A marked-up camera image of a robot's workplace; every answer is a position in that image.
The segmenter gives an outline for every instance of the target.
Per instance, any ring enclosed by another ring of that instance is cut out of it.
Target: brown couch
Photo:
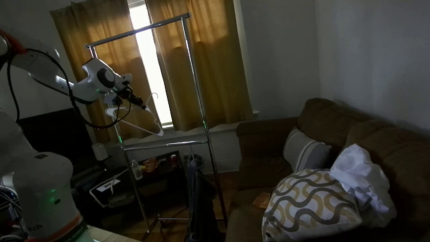
[[[333,147],[334,156],[358,144],[389,179],[397,217],[384,229],[358,227],[314,241],[422,241],[430,230],[430,139],[323,98],[309,100],[291,119],[250,121],[237,127],[241,163],[237,191],[229,205],[227,242],[259,242],[263,210],[252,206],[263,191],[291,174],[282,158],[297,127]]]

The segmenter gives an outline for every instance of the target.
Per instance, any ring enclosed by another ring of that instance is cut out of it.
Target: white wall
[[[247,81],[259,119],[295,116],[319,94],[313,0],[239,0]]]
[[[317,0],[321,96],[430,129],[430,2]]]

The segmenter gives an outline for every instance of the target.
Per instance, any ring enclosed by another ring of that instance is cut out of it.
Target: throw pillow
[[[322,168],[329,162],[330,148],[294,128],[283,145],[283,159],[289,162],[293,171]]]
[[[303,170],[279,182],[262,219],[263,241],[332,236],[361,223],[354,198],[327,171]]]

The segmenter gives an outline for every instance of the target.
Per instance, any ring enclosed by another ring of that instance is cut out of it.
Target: bottle
[[[135,180],[142,179],[142,171],[139,170],[138,163],[135,160],[131,160],[131,171]]]

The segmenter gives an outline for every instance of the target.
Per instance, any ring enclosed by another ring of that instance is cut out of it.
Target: desk
[[[102,230],[98,227],[87,226],[88,233],[94,241],[99,242],[138,242],[137,240],[131,240],[119,234],[114,234],[107,230]]]

